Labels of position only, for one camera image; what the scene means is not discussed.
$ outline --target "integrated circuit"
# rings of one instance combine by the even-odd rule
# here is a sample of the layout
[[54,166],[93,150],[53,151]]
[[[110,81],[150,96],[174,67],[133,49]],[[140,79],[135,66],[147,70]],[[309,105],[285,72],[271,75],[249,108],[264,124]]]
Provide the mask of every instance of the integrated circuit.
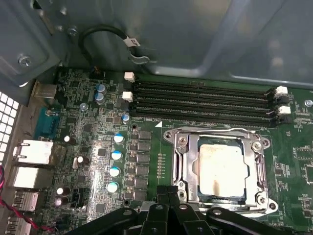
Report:
[[136,166],[136,175],[148,176],[149,167],[147,165],[137,165]]
[[308,183],[313,184],[313,165],[307,166],[307,177],[308,177]]
[[105,205],[104,204],[97,204],[96,205],[96,213],[104,213]]
[[122,117],[113,117],[113,124],[121,124]]
[[138,147],[137,144],[131,144],[131,146],[129,147],[129,150],[131,151],[137,151]]
[[131,192],[126,192],[126,193],[124,194],[124,198],[125,198],[125,199],[133,199],[133,197],[134,197],[134,195],[133,195],[133,193],[131,193]]
[[125,184],[126,184],[126,186],[134,186],[134,181],[133,180],[127,180]]
[[85,125],[83,128],[83,131],[84,132],[91,132],[91,129],[92,129],[92,125]]
[[86,176],[85,175],[79,175],[77,177],[77,183],[79,183],[79,184],[83,184],[85,182],[85,180],[86,180]]
[[148,179],[135,178],[136,188],[146,188],[148,186]]
[[105,156],[107,153],[107,150],[105,148],[99,148],[98,149],[98,156]]
[[128,174],[135,174],[135,168],[128,168],[127,173]]
[[138,163],[149,163],[150,154],[139,152],[137,154],[137,162]]
[[145,143],[145,142],[139,142],[138,143],[138,151],[145,151],[148,152],[150,151],[150,143]]
[[135,201],[145,201],[147,197],[147,191],[135,190],[134,200]]
[[149,141],[151,140],[151,132],[150,131],[140,131],[139,139],[142,141]]
[[113,122],[113,118],[107,117],[107,118],[106,118],[106,122]]
[[113,110],[114,109],[114,104],[113,103],[108,103],[107,104],[107,109],[108,110]]
[[132,138],[132,140],[137,140],[138,139],[138,134],[132,134],[131,138]]

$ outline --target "motherboard screw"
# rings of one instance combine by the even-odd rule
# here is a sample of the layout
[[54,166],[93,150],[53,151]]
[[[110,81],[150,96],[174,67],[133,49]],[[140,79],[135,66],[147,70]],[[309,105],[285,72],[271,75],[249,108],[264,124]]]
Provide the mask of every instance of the motherboard screw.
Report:
[[312,107],[313,106],[313,101],[310,99],[307,99],[304,101],[304,105],[307,107]]
[[253,142],[252,143],[252,149],[255,151],[261,150],[262,149],[262,145],[260,142]]

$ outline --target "capacitor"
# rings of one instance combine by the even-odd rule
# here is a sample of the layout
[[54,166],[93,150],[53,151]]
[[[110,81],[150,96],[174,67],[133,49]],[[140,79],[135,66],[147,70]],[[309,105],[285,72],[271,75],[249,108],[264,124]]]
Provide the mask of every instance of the capacitor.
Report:
[[130,120],[131,120],[131,118],[129,117],[129,114],[124,114],[122,116],[122,121],[124,124],[128,124]]
[[74,170],[77,170],[78,169],[78,161],[77,161],[77,157],[75,157],[74,159],[73,159],[73,169]]
[[81,104],[79,105],[79,108],[80,108],[81,111],[86,111],[86,110],[88,109],[88,104],[86,104],[86,103],[81,103]]
[[71,137],[71,136],[65,136],[64,137],[64,142],[68,143],[70,145],[75,145],[76,144],[76,139],[74,137]]
[[111,182],[107,186],[107,190],[109,192],[116,192],[118,190],[118,188],[119,188],[119,185],[117,182]]
[[79,156],[79,157],[77,158],[77,162],[78,162],[78,163],[83,163],[83,164],[89,164],[89,163],[90,163],[90,160],[89,160],[89,158],[87,158],[87,157]]
[[57,195],[68,195],[70,193],[69,187],[61,187],[57,189]]
[[120,160],[123,157],[123,154],[120,151],[115,150],[115,151],[112,152],[111,157],[112,157],[113,160],[117,161],[117,160]]
[[94,95],[94,99],[96,100],[96,102],[97,102],[98,105],[102,105],[102,104],[104,104],[104,102],[105,102],[104,96],[103,96],[103,94],[100,93],[100,92],[97,92],[97,93]]
[[65,205],[69,202],[69,199],[68,197],[57,197],[55,200],[54,200],[54,205],[56,207],[59,207],[59,206],[62,206],[62,205]]
[[121,173],[120,168],[118,168],[118,167],[116,167],[116,166],[111,167],[110,170],[109,170],[109,174],[110,174],[110,176],[112,176],[112,177],[116,177],[116,176],[118,176],[120,173]]
[[115,134],[113,139],[114,139],[115,143],[117,143],[117,144],[122,144],[124,142],[124,137],[120,133]]
[[106,86],[103,85],[103,84],[98,84],[96,85],[96,90],[102,94],[105,94],[107,93],[107,89],[106,89]]

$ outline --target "cable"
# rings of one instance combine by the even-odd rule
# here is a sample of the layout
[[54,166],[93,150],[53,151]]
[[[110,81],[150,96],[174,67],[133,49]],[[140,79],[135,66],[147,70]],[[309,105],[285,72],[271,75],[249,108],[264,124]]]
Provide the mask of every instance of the cable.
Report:
[[[121,38],[122,40],[127,39],[127,35],[120,29],[115,28],[113,26],[110,25],[106,25],[106,24],[100,24],[94,27],[91,27],[89,29],[86,29],[84,32],[79,34],[78,37],[78,47],[82,53],[82,55],[86,58],[86,60],[89,62],[89,64],[93,67],[93,69],[97,70],[97,66],[95,66],[93,64],[93,59],[91,54],[87,51],[87,49],[85,48],[85,38],[95,32],[110,32],[115,34],[116,36],[118,36],[119,38]],[[135,54],[135,49],[133,47],[128,47],[128,50],[131,52],[131,54]],[[140,69],[147,74],[151,74],[150,71],[145,68],[143,65],[139,65]]]
[[78,47],[81,51],[81,53],[83,54],[83,56],[87,59],[87,61],[92,65],[92,56],[90,55],[90,53],[86,50],[85,48],[85,38],[95,32],[110,32],[115,34],[116,36],[120,37],[122,40],[127,39],[127,35],[120,29],[112,27],[110,25],[106,25],[106,24],[100,24],[94,27],[91,27],[89,29],[86,29],[84,32],[79,34],[78,37]]
[[25,222],[31,224],[34,229],[38,230],[41,229],[43,231],[50,231],[50,232],[54,232],[54,228],[50,228],[47,226],[38,226],[34,221],[32,221],[30,218],[24,216],[21,212],[19,212],[17,209],[15,209],[13,206],[10,206],[9,204],[7,204],[1,197],[1,192],[3,190],[3,185],[4,185],[4,168],[3,166],[0,165],[0,205],[5,206],[9,211],[14,212],[14,214],[18,217],[21,218],[23,220],[25,220]]

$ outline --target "cpu socket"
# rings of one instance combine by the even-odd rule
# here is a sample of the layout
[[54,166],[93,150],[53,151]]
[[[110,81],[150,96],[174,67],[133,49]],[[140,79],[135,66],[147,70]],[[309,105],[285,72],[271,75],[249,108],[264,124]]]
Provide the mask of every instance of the cpu socket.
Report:
[[223,207],[247,217],[278,210],[268,197],[263,150],[270,141],[243,128],[181,127],[163,135],[173,148],[173,185],[205,213]]

